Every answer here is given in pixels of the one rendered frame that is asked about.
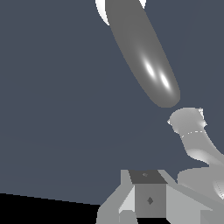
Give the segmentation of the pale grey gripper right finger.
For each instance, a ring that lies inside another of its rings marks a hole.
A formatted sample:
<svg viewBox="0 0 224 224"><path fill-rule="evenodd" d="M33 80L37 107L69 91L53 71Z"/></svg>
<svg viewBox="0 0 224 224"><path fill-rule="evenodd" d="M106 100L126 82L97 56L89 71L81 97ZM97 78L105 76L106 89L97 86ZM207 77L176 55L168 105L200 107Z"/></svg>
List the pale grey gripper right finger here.
<svg viewBox="0 0 224 224"><path fill-rule="evenodd" d="M162 224L224 224L224 205L178 185L166 171L144 173L144 217Z"/></svg>

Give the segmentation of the grey curved faucet spout body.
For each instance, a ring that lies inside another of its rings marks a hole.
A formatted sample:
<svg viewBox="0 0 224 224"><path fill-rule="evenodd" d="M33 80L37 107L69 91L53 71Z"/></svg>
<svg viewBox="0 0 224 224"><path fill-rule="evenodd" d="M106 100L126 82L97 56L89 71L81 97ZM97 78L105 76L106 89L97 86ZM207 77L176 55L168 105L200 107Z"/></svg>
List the grey curved faucet spout body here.
<svg viewBox="0 0 224 224"><path fill-rule="evenodd" d="M186 154L208 167L192 168L178 174L178 184L224 204L224 155L205 131L207 126L202 108L181 108L167 121L179 134Z"/></svg>

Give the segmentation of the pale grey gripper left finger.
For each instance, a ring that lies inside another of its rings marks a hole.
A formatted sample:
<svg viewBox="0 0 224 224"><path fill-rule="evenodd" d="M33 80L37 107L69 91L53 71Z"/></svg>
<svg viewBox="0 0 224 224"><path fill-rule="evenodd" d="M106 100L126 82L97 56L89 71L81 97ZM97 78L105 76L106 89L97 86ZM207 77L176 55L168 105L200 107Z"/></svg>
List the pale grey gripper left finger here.
<svg viewBox="0 0 224 224"><path fill-rule="evenodd" d="M140 224L139 219L149 219L150 204L140 194L143 188L137 188L148 179L148 171L121 170L121 184L100 206L95 224Z"/></svg>

